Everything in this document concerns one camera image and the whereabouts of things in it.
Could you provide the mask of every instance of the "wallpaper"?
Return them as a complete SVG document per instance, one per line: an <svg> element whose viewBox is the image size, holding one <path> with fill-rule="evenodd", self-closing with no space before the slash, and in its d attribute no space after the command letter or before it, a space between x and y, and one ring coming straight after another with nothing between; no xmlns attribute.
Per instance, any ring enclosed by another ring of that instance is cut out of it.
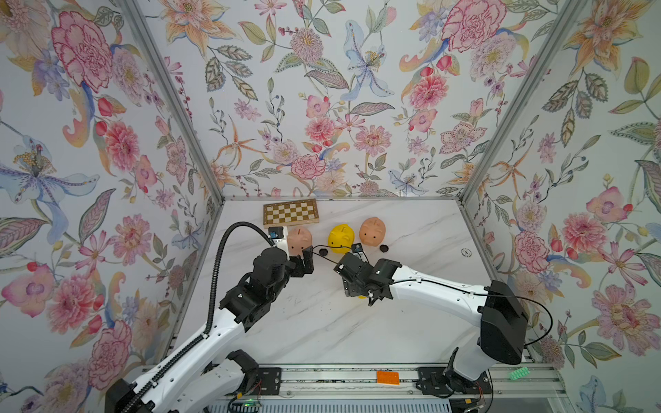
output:
<svg viewBox="0 0 661 413"><path fill-rule="evenodd" d="M216 204L113 2L0 0L0 73L0 411L101 412Z"/></svg>
<svg viewBox="0 0 661 413"><path fill-rule="evenodd" d="M661 409L660 17L590 2L469 203L577 412Z"/></svg>
<svg viewBox="0 0 661 413"><path fill-rule="evenodd" d="M228 196L457 194L559 0L140 7Z"/></svg>

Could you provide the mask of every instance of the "orange block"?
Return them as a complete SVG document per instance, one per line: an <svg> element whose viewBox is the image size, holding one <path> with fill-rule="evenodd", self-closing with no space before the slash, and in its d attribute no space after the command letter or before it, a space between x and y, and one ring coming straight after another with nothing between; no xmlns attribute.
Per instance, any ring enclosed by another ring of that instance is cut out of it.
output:
<svg viewBox="0 0 661 413"><path fill-rule="evenodd" d="M377 371L376 382L382 385L399 386L399 373L396 371Z"/></svg>

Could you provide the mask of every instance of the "black cable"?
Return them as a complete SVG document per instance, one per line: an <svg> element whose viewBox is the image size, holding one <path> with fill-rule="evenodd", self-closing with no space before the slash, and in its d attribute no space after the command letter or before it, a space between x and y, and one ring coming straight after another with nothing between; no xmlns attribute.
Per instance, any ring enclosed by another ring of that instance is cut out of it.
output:
<svg viewBox="0 0 661 413"><path fill-rule="evenodd" d="M218 271L220 269L220 260L223 256L223 251L225 250L225 244L227 242L227 239L229 238L229 235L238 227L250 227L257 231L259 235L262 236L268 242L270 246L275 246L275 242L268 237L267 234L262 231L259 227L257 227L255 224L249 223L249 222L236 222L227 228L225 233L223 234L223 238L220 240L220 243L218 244L218 250L216 251L215 254L215 262L214 262L214 271L212 273L212 278L211 278L211 291L210 291L210 296L209 296L209 312L207 314L207 322L206 326L204 327L204 332L200 334L199 336L195 337L193 341L185 345L183 349L179 350L170 361L168 361L162 369L160 369L152 378L150 381L146 382L144 386L142 386L142 389L129 401L129 403L126 404L126 406L122 409L122 413L129 413L133 407L138 403L138 401L150 390L153 388L153 383L158 383L158 380L162 379L163 376L165 376L165 373L172 367L174 366L186 353L188 353L193 347L195 347L199 342L204 340L205 336L208 337L209 332L211 331L213 325L214 325L214 311L215 311L215 293L216 289L218 287ZM241 281L243 282L246 277L244 276L241 278Z"/></svg>
<svg viewBox="0 0 661 413"><path fill-rule="evenodd" d="M452 285L443 284L443 283L436 282L436 281L432 281L432 280L426 280L426 279L424 279L424 278L422 278L421 281L425 281L425 282L432 283L432 284L442 285L443 287L447 287L447 288L450 288L450 289L454 289L454 290L457 290L457 291L460 291L460 292L462 292L462 293L466 293L466 294L477 295L478 297L518 298L518 299L522 299L522 300L530 301L530 302L532 302L532 303L535 303L535 304L537 304L537 305L540 305L540 306L546 311L546 313L549 315L549 318L551 319L551 325L550 325L549 328L546 330L546 332L545 332L544 334L542 334L542 337L539 337L538 339L533 340L533 341L531 341L530 343L525 343L525 344L524 344L524 347L530 346L531 344L534 344L534 343L536 343L536 342L542 340L544 337L548 336L549 333L551 333L551 330L553 329L553 315L551 315L551 312L549 311L549 309L546 308L546 306L545 306L544 304L540 303L539 301L535 301L535 300L530 299L530 298L528 298L528 297L522 297L522 296L520 296L520 295L499 295L499 294L479 294L479 293L473 293L472 291L466 291L466 290L464 290L464 289L457 288L457 287L454 287L454 286L452 286ZM381 288L379 288L379 289L384 289L384 288L386 288L386 287L389 287L390 285L395 285L395 284L405 283L405 282L418 282L418 281L417 281L417 280L414 280L414 279L411 279L411 280L399 280L399 281L395 281L395 282L392 283L392 284L384 285L383 287L381 287Z"/></svg>

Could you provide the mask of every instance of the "wooden chessboard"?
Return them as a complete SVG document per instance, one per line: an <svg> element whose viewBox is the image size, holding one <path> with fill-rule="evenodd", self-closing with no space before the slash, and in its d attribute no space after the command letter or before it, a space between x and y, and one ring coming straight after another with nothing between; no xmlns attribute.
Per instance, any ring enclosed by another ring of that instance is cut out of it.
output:
<svg viewBox="0 0 661 413"><path fill-rule="evenodd" d="M287 227L319 222L317 200L301 200L264 205L264 228Z"/></svg>

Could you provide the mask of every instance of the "piggy bank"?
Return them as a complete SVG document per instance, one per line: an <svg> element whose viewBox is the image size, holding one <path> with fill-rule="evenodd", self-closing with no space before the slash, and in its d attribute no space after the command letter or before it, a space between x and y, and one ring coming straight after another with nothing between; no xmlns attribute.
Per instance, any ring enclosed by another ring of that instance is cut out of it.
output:
<svg viewBox="0 0 661 413"><path fill-rule="evenodd" d="M364 245L379 246L385 238L385 224L377 217L367 218L360 226L358 236Z"/></svg>
<svg viewBox="0 0 661 413"><path fill-rule="evenodd" d="M287 235L287 247L290 256L302 256L302 251L308 246L312 246L312 234L307 229L292 229Z"/></svg>
<svg viewBox="0 0 661 413"><path fill-rule="evenodd" d="M344 254L351 252L351 245L354 243L354 230L347 224L338 225L333 228L329 235L329 246L333 252Z"/></svg>

